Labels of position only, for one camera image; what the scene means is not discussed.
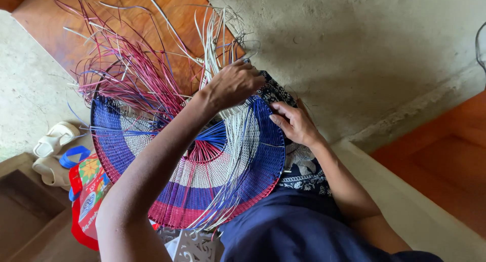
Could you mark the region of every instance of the woven hat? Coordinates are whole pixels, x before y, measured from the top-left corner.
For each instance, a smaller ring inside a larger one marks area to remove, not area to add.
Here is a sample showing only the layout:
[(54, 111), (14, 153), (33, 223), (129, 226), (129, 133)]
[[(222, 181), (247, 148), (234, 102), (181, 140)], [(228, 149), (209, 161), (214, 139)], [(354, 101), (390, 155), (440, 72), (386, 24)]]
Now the woven hat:
[[(258, 96), (222, 111), (180, 159), (149, 218), (170, 228), (210, 229), (266, 197), (285, 161), (282, 131), (270, 120), (271, 113)], [(113, 183), (162, 129), (154, 117), (101, 95), (91, 104), (91, 128), (101, 165)]]

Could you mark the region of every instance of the woman's right hand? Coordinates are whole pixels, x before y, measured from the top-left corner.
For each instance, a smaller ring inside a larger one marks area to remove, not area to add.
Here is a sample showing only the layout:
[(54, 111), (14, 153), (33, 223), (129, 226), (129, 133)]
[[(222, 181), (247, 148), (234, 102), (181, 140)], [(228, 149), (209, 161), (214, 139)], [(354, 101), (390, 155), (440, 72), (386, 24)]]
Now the woman's right hand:
[(291, 107), (284, 102), (272, 103), (270, 107), (275, 113), (270, 115), (270, 119), (282, 129), (291, 141), (309, 148), (318, 143), (326, 143), (324, 137), (319, 134), (317, 128), (301, 109)]

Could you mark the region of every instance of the person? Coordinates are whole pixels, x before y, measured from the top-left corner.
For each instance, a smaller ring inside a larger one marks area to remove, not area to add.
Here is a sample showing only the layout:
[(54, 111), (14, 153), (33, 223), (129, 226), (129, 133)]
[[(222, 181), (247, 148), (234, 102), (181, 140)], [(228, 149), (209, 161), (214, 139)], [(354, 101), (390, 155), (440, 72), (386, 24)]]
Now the person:
[[(130, 164), (100, 206), (96, 230), (103, 262), (170, 261), (147, 214), (201, 129), (220, 110), (265, 84), (251, 63), (223, 68)], [(366, 190), (297, 108), (270, 105), (270, 119), (288, 139), (309, 147), (333, 198), (279, 189), (223, 224), (222, 261), (442, 261), (412, 251)]]

